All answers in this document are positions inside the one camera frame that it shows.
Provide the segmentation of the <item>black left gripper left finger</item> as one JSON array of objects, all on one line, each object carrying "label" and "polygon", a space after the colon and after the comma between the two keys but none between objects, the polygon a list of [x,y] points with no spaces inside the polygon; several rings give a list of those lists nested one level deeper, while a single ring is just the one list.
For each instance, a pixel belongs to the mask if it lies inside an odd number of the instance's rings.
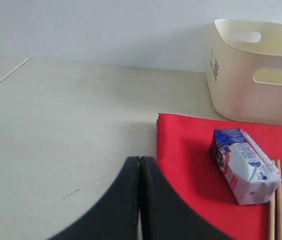
[{"label": "black left gripper left finger", "polygon": [[140,157],[126,158],[104,195],[52,240],[136,240],[139,219]]}]

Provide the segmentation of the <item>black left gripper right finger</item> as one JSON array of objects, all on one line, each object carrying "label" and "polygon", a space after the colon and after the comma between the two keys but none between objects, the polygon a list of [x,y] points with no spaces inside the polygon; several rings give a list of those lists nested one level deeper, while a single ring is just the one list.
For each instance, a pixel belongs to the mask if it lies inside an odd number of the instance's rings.
[{"label": "black left gripper right finger", "polygon": [[140,158],[139,207],[144,240],[230,240],[175,192],[155,159]]}]

